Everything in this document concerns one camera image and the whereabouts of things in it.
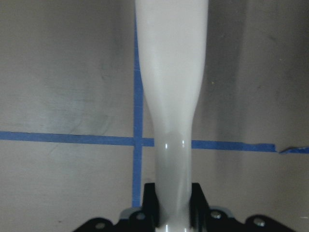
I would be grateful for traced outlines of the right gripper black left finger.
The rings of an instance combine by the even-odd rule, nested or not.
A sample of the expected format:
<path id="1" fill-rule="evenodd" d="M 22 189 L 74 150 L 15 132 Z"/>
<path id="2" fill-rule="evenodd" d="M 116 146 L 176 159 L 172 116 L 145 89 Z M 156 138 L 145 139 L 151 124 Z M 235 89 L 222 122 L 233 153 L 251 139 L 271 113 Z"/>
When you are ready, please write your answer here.
<path id="1" fill-rule="evenodd" d="M 155 191 L 155 183 L 144 184 L 142 211 L 154 226 L 159 226 L 159 201 Z"/>

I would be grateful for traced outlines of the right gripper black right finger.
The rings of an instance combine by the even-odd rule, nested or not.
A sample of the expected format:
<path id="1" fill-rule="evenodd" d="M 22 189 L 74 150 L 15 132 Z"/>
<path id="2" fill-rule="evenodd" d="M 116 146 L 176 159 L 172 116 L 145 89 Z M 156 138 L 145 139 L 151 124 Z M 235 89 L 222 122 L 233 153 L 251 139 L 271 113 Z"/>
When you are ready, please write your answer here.
<path id="1" fill-rule="evenodd" d="M 191 227 L 206 227 L 210 207 L 199 183 L 192 183 L 189 206 Z"/>

